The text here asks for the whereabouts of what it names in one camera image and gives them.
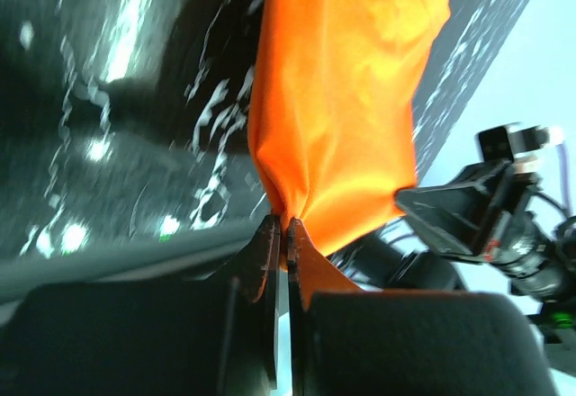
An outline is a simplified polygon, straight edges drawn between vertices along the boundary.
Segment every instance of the black marble table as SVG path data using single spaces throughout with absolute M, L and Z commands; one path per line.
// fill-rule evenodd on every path
M 264 1 L 0 0 L 0 263 L 261 220 Z M 527 1 L 452 0 L 414 98 L 421 176 Z

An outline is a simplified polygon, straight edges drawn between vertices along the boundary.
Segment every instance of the folded cloth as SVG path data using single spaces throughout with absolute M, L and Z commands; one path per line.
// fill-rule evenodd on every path
M 250 153 L 286 229 L 329 255 L 401 216 L 411 99 L 449 0 L 265 0 Z

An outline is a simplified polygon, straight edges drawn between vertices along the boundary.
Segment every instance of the cloth fold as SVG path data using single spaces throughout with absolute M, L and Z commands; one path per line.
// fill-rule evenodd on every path
M 411 99 L 449 0 L 265 0 L 248 145 L 283 228 L 329 255 L 401 216 Z

